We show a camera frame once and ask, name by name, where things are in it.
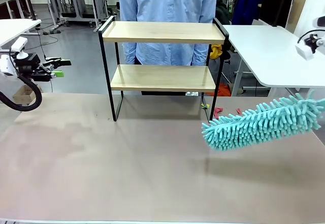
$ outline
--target chenille bristle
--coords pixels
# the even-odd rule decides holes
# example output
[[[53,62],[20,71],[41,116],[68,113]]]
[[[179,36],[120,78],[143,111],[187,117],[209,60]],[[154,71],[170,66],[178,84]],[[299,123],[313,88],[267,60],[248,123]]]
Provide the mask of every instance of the chenille bristle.
[[[325,99],[310,97],[304,99],[297,93],[296,98],[290,95],[289,99],[273,100],[269,105],[259,104],[256,110],[243,112],[243,116],[220,116],[209,125],[202,123],[203,138],[211,148],[225,151],[317,130]]]

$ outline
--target blue shirt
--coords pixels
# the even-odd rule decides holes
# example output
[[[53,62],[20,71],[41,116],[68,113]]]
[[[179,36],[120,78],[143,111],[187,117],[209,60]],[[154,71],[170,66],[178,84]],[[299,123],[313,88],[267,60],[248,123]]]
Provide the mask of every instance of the blue shirt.
[[[119,0],[122,21],[211,23],[216,0]],[[124,43],[126,64],[135,57],[144,65],[196,65],[206,63],[208,45]]]

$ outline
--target black pants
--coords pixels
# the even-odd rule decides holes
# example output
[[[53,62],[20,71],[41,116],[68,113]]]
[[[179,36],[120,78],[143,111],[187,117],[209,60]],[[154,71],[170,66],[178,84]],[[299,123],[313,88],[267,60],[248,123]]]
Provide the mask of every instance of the black pants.
[[[135,65],[141,65],[139,60],[136,58]],[[167,96],[185,96],[185,92],[168,92],[168,91],[141,91],[142,95],[167,95]]]

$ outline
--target person in dark clothing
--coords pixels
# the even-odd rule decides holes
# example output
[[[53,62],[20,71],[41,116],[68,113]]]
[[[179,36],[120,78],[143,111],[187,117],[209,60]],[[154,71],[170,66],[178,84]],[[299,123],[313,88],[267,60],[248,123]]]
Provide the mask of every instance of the person in dark clothing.
[[[233,25],[252,25],[258,13],[258,5],[262,0],[237,0]]]

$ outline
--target shelf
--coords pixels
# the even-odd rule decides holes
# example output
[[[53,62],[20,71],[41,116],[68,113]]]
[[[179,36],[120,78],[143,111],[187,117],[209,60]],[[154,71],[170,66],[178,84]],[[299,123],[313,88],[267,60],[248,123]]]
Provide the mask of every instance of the shelf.
[[[104,42],[223,44],[215,24],[188,22],[113,21],[103,33]]]
[[[112,90],[214,92],[207,66],[118,65]]]

